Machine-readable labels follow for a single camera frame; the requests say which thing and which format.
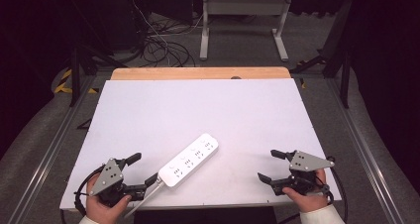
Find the power strip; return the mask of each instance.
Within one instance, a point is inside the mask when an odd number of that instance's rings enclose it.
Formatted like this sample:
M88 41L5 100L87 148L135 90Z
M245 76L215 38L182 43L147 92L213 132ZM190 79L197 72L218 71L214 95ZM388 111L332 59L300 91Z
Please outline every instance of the power strip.
M219 143L205 133L180 152L158 171L158 175L168 187L178 187L218 150Z

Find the white table surface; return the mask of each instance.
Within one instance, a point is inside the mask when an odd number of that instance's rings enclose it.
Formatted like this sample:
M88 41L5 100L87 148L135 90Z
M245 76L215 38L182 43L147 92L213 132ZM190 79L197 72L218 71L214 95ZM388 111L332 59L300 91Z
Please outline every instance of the white table surface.
M140 209L279 205L257 175L287 178L289 162L270 150L325 158L296 84L282 79L110 80L68 181L60 209L74 209L82 181L110 158L143 157L124 183L144 183L203 133L219 150L177 189L163 187ZM326 169L336 200L337 184Z

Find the white power strip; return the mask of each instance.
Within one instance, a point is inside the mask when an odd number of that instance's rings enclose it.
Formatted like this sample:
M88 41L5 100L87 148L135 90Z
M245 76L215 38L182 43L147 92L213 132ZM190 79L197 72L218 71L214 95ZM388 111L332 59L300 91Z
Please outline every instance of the white power strip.
M209 160L218 148L217 140L205 133L161 168L158 175L168 187L177 187Z

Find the sleeve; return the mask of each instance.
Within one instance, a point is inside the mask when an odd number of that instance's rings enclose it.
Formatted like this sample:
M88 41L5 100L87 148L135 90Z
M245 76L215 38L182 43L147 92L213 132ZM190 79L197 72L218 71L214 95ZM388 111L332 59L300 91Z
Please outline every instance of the sleeve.
M84 216L83 219L80 220L79 224L99 224L90 220L87 216Z
M328 205L316 211L300 213L302 224L344 224L336 208Z

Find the hand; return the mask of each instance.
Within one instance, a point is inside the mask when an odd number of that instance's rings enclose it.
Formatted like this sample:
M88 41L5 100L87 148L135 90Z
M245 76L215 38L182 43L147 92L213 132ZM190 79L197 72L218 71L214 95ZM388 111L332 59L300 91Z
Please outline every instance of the hand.
M320 185L323 183L326 184L327 182L324 170L317 169L315 172L316 176L320 179L317 179L316 182ZM328 205L328 199L325 195L304 196L290 187L284 187L282 191L297 204L301 212L315 211Z
M86 185L86 192L89 193L92 190L93 185L98 179L99 173L95 174L90 178ZM86 216L100 224L115 224L118 217L126 210L127 205L131 200L130 195L126 195L112 208L102 204L98 196L87 196L86 197Z

